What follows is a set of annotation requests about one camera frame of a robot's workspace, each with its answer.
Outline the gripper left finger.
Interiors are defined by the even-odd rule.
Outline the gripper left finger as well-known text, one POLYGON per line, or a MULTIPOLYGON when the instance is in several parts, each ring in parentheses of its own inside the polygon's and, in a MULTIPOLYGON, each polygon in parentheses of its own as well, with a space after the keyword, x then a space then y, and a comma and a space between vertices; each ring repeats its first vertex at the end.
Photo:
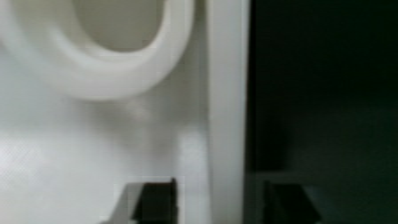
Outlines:
POLYGON ((129 183, 99 224, 177 224, 177 180, 129 183))

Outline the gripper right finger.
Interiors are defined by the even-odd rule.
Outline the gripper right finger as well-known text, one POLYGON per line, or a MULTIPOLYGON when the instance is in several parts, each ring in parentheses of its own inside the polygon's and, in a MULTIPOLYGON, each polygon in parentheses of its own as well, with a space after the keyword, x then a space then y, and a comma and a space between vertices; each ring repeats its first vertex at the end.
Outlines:
POLYGON ((261 224, 319 224, 321 215, 298 184, 262 182, 261 224))

